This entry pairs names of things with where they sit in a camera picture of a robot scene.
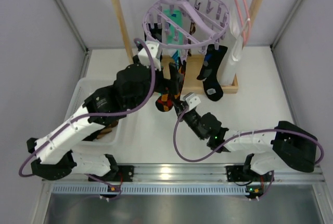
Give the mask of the purple round clip hanger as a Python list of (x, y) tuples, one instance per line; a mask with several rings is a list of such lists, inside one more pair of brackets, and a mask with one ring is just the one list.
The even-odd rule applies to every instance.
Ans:
[[(201, 2), (200, 9), (195, 8)], [(190, 24), (194, 21), (196, 32), (190, 35)], [(158, 42), (164, 49), (177, 49), (185, 53), (197, 49), (207, 52), (210, 44), (218, 49), (225, 37), (230, 21), (227, 5), (221, 0), (158, 0), (143, 18), (143, 30), (147, 40)], [(162, 28), (162, 42), (153, 39), (146, 25), (154, 23)]]

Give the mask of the argyle red orange sock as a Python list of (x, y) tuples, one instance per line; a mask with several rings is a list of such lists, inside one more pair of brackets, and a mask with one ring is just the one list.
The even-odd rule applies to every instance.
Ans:
[(162, 94), (156, 100), (156, 107), (161, 112), (169, 112), (173, 106), (174, 102), (180, 101), (180, 96), (184, 87), (184, 80), (186, 75), (186, 61), (179, 61), (178, 66), (175, 63), (172, 64), (172, 69), (169, 69), (172, 74), (175, 74), (174, 67), (177, 67), (177, 73), (181, 75), (180, 82), (177, 83), (176, 88), (178, 89), (177, 94), (168, 92), (167, 94)]

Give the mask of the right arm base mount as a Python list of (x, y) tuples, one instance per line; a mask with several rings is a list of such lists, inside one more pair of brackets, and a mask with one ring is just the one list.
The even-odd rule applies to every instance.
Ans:
[(272, 179), (272, 172), (264, 175), (252, 171), (243, 165), (230, 165), (226, 166), (226, 174), (228, 182), (270, 182)]

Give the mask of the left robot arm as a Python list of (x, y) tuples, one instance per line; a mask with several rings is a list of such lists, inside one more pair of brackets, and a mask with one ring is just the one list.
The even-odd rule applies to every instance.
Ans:
[(46, 180), (59, 180), (71, 174), (92, 175), (94, 180), (111, 181), (119, 171), (111, 154), (84, 154), (73, 150), (81, 141), (93, 141), (116, 121), (127, 116), (126, 111), (144, 105), (151, 94), (178, 94), (184, 72), (169, 64), (170, 78), (160, 70), (140, 63), (119, 71), (116, 80), (95, 90), (77, 111), (49, 135), (27, 141), (32, 175)]

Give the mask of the black blue grey sock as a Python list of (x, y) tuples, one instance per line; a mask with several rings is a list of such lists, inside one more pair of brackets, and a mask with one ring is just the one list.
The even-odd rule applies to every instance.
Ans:
[(206, 55), (197, 80), (202, 81), (204, 93), (211, 101), (219, 101), (223, 97), (223, 90), (217, 80), (217, 72), (228, 48), (220, 45), (215, 49), (214, 44), (207, 48)]

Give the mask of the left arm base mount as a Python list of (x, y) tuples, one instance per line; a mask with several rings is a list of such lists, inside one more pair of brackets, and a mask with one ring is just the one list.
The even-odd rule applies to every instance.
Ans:
[(119, 165), (118, 170), (111, 170), (102, 177), (96, 175), (93, 176), (99, 180), (107, 182), (132, 182), (134, 168), (135, 167), (133, 165)]

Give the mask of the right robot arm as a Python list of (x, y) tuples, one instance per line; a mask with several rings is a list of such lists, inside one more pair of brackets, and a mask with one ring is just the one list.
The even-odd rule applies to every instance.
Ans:
[(223, 127), (210, 112), (200, 115), (197, 104), (174, 100), (177, 122), (184, 121), (200, 140), (206, 140), (212, 153), (244, 152), (243, 176), (252, 180), (278, 169), (312, 173), (316, 164), (318, 140), (288, 122), (279, 121), (272, 129), (235, 131)]

